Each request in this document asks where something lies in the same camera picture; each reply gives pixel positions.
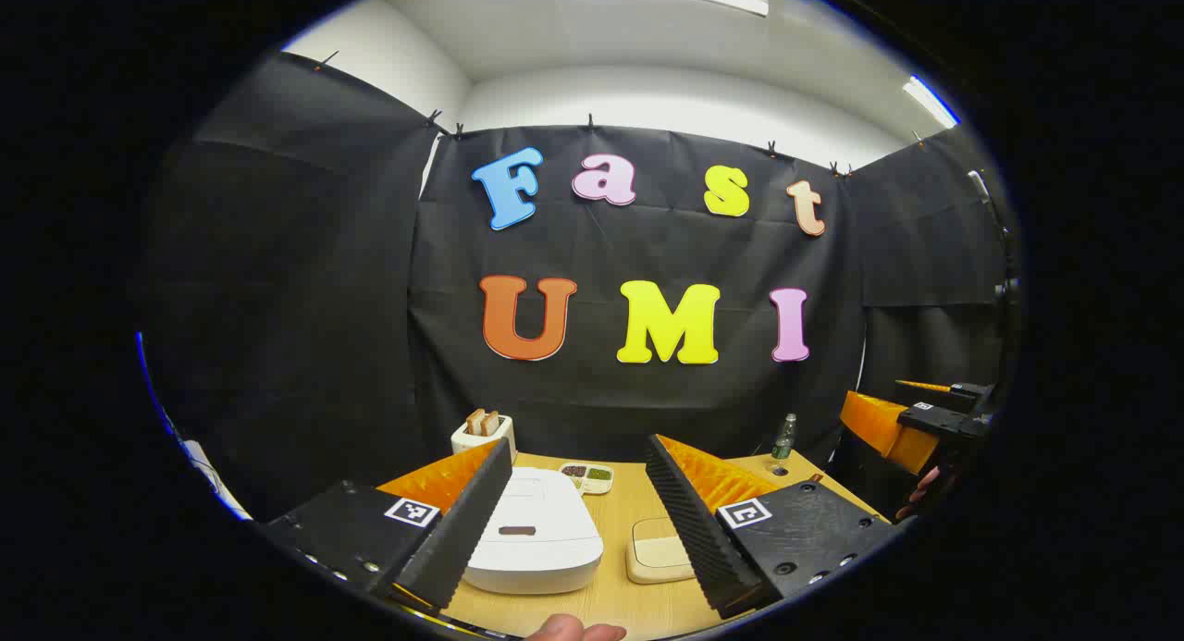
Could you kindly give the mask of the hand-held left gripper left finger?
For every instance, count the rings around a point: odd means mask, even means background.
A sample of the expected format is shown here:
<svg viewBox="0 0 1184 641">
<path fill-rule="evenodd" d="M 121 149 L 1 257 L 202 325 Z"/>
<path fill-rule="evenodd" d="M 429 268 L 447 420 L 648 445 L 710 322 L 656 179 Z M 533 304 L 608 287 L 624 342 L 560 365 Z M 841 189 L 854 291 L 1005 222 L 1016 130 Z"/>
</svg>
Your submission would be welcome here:
<svg viewBox="0 0 1184 641">
<path fill-rule="evenodd" d="M 436 613 L 450 604 L 509 477 L 511 447 L 490 440 L 381 487 L 339 481 L 262 532 L 337 586 Z"/>
</svg>

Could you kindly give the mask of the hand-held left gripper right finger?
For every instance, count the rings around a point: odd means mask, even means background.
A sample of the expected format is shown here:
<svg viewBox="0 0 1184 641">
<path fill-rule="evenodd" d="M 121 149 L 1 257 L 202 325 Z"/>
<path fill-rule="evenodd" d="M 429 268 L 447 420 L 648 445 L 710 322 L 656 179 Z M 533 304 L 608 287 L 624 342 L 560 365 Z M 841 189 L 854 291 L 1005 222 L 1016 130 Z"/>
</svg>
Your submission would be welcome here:
<svg viewBox="0 0 1184 641">
<path fill-rule="evenodd" d="M 661 435 L 648 438 L 646 476 L 722 618 L 800 598 L 905 531 L 821 481 L 776 487 Z"/>
</svg>

